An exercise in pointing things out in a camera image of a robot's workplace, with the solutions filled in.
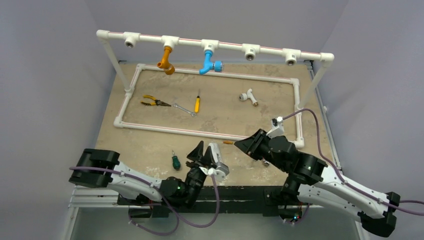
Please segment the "white remote control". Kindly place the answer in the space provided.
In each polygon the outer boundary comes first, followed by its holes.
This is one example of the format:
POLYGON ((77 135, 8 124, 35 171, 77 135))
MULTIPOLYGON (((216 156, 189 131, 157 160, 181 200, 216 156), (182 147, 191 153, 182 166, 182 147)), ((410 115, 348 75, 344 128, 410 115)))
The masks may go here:
POLYGON ((222 169, 224 167, 224 163, 222 161, 222 154, 221 154, 221 150, 219 145, 216 142, 211 142, 208 144, 208 146, 211 149, 211 153, 212 153, 212 158, 213 158, 213 162, 215 164, 215 168, 218 169, 222 169))

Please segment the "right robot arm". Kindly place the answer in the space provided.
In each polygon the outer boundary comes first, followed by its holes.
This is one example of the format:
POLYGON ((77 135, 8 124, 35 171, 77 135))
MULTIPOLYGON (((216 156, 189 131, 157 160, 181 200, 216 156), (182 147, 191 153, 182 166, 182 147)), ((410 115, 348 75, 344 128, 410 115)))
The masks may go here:
POLYGON ((265 160, 287 178, 280 190, 265 193, 274 204, 303 202, 332 208, 352 217, 363 229, 379 237, 389 237, 396 228, 395 208, 400 195, 379 192, 344 178, 324 160, 297 150, 285 136, 269 137, 259 129, 234 145, 256 161, 265 160))

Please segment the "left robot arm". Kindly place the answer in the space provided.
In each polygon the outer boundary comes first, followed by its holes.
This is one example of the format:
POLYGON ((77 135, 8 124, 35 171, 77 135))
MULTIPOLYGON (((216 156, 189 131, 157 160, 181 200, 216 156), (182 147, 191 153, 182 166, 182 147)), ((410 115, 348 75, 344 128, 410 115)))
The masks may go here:
POLYGON ((185 180, 176 177, 154 178, 131 169, 119 161, 113 150, 86 148, 76 166, 71 167, 69 182, 86 188, 108 188, 138 205, 148 200, 170 204, 172 207, 192 208, 197 201, 207 175, 214 172, 222 154, 219 146, 199 144, 188 155, 189 171, 185 180))

